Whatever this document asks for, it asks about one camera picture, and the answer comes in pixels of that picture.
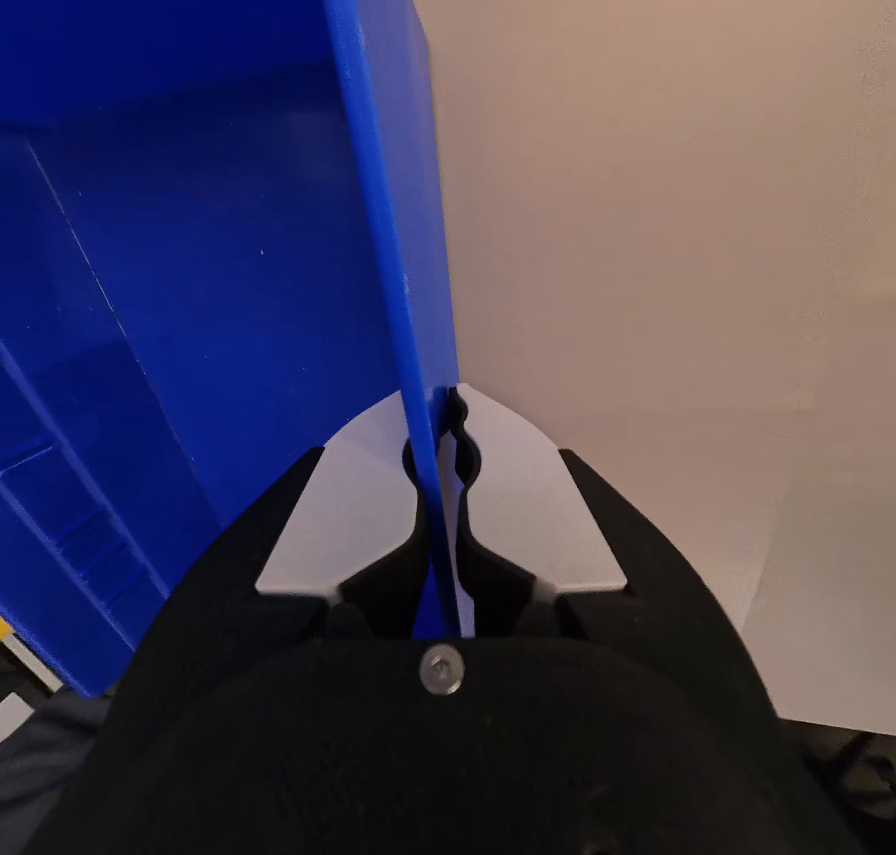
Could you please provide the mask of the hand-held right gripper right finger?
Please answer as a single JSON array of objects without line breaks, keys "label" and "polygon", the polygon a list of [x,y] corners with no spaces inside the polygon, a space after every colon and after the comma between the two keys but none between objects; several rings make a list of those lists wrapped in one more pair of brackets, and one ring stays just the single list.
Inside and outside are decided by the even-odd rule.
[{"label": "hand-held right gripper right finger", "polygon": [[621,592],[626,577],[554,442],[467,383],[451,393],[469,596]]}]

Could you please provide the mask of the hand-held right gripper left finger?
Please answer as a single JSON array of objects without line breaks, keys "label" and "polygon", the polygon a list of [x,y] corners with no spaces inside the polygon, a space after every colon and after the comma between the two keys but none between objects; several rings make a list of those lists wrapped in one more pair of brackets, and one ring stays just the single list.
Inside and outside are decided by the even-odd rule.
[{"label": "hand-held right gripper left finger", "polygon": [[342,596],[344,583],[393,556],[427,519],[405,461],[400,391],[330,437],[255,583],[269,595]]}]

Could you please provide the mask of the blue plastic box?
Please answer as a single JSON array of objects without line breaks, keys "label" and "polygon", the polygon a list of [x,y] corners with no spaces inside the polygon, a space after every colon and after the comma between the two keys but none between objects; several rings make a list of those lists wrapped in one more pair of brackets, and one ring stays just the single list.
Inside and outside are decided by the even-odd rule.
[{"label": "blue plastic box", "polygon": [[413,0],[2,0],[2,617],[124,674],[207,546],[400,394],[449,610],[458,382]]}]

